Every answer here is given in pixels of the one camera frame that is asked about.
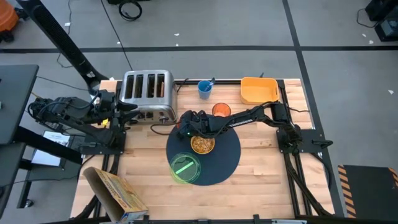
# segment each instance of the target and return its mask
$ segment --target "cardboard box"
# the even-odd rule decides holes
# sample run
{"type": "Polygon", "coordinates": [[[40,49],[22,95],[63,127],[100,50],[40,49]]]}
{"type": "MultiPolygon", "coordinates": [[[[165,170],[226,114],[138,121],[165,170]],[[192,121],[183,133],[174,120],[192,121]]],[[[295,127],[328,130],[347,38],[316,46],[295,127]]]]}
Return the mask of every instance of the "cardboard box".
{"type": "Polygon", "coordinates": [[[148,208],[125,179],[94,167],[83,175],[112,222],[133,221],[147,213],[148,208]]]}

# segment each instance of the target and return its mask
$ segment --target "paper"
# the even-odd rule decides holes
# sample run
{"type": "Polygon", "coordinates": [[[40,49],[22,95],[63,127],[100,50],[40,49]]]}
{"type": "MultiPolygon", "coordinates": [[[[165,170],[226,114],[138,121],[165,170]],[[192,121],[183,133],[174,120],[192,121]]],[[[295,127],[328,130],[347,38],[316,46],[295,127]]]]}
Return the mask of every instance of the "paper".
{"type": "MultiPolygon", "coordinates": [[[[56,133],[52,131],[44,132],[43,137],[53,142],[57,142],[63,146],[68,146],[70,138],[70,136],[64,136],[61,133],[56,133]]],[[[43,152],[39,149],[36,149],[35,154],[33,155],[32,163],[48,165],[48,166],[59,166],[61,163],[61,158],[53,156],[47,152],[43,152]]]]}

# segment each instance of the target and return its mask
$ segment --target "black desk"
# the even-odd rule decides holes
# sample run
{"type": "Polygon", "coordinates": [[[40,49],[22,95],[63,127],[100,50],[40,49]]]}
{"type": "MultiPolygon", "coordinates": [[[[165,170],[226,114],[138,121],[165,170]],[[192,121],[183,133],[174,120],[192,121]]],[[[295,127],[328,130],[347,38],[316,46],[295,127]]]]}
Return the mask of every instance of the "black desk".
{"type": "MultiPolygon", "coordinates": [[[[29,180],[59,177],[59,174],[54,174],[54,172],[51,172],[50,175],[49,171],[54,170],[54,167],[38,167],[31,161],[23,159],[26,145],[76,164],[81,164],[82,161],[79,152],[19,126],[38,69],[37,65],[0,66],[0,218],[6,207],[18,169],[29,170],[27,182],[24,184],[18,203],[19,208],[23,208],[27,200],[32,183],[29,180]]],[[[70,171],[76,174],[78,168],[75,166],[70,171]]]]}

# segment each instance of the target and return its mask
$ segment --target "toaster slot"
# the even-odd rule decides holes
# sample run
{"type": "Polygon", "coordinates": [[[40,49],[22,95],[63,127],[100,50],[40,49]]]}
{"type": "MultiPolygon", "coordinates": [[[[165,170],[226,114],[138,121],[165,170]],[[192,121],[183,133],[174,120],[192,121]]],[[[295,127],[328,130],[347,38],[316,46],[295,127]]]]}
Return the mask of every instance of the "toaster slot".
{"type": "Polygon", "coordinates": [[[164,97],[164,74],[157,74],[156,97],[164,97]]]}
{"type": "Polygon", "coordinates": [[[135,98],[141,98],[142,97],[142,84],[144,82],[144,76],[143,75],[137,75],[136,79],[136,91],[134,93],[135,98]]]}
{"type": "Polygon", "coordinates": [[[147,97],[153,98],[155,96],[155,74],[148,75],[147,97]]]}
{"type": "Polygon", "coordinates": [[[131,99],[133,86],[134,86],[134,75],[130,75],[127,77],[126,91],[124,93],[125,99],[131,99]]]}

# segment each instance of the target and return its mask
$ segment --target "orange cup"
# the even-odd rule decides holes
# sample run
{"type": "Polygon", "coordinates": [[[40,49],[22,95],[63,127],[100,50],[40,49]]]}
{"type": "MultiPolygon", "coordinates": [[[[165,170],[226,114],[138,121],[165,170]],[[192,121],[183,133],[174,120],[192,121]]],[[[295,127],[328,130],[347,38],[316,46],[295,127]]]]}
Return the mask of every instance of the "orange cup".
{"type": "Polygon", "coordinates": [[[211,110],[213,116],[226,117],[231,115],[231,108],[226,103],[217,103],[211,110]]]}

